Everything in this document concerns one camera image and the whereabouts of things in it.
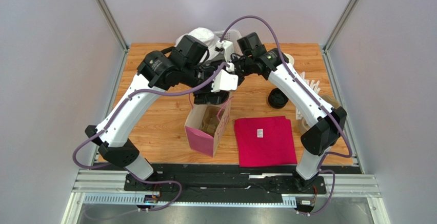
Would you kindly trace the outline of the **single cardboard cup carrier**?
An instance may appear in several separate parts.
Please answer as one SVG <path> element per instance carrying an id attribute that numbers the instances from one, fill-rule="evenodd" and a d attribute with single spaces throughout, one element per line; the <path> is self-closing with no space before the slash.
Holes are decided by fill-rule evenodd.
<path id="1" fill-rule="evenodd" d="M 208 135 L 214 137 L 217 127 L 220 123 L 220 115 L 218 117 L 220 108 L 215 106 L 208 106 L 204 112 L 200 130 Z"/>

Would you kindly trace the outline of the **pink and cream paper bag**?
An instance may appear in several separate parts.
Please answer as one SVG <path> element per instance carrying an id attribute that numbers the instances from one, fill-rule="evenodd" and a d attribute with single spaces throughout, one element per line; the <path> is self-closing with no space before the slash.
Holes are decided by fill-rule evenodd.
<path id="1" fill-rule="evenodd" d="M 191 105 L 191 110 L 185 121 L 185 132 L 190 149 L 204 155 L 214 157 L 229 121 L 233 96 L 231 96 L 221 105 L 195 105 L 193 104 L 191 97 L 192 95 L 190 94 L 188 96 L 188 100 Z M 218 113 L 218 117 L 219 115 L 221 116 L 220 123 L 217 127 L 214 137 L 202 132 L 199 129 L 202 123 L 204 112 L 208 106 L 220 108 Z"/>

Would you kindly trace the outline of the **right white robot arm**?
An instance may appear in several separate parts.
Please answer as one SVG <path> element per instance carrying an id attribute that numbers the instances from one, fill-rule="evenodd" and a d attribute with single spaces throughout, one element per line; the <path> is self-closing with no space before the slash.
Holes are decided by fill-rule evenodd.
<path id="1" fill-rule="evenodd" d="M 256 33 L 237 40 L 241 56 L 232 57 L 235 71 L 245 77 L 261 75 L 274 84 L 300 111 L 309 129 L 301 136 L 304 152 L 293 172 L 296 185 L 308 186 L 319 174 L 326 153 L 344 134 L 346 110 L 333 107 L 313 91 L 297 74 L 280 50 L 267 50 Z"/>

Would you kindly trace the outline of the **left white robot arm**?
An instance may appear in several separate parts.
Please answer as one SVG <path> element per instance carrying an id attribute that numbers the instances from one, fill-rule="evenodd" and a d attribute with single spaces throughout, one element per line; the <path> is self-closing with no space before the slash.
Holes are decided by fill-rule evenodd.
<path id="1" fill-rule="evenodd" d="M 109 163 L 146 180 L 154 172 L 151 164 L 128 138 L 150 106 L 161 96 L 176 96 L 168 90 L 178 84 L 189 87 L 196 105 L 221 105 L 229 92 L 215 89 L 216 76 L 224 72 L 218 57 L 219 37 L 205 28 L 180 36 L 175 46 L 147 53 L 137 68 L 129 89 L 111 113 L 97 126 L 85 130 Z"/>

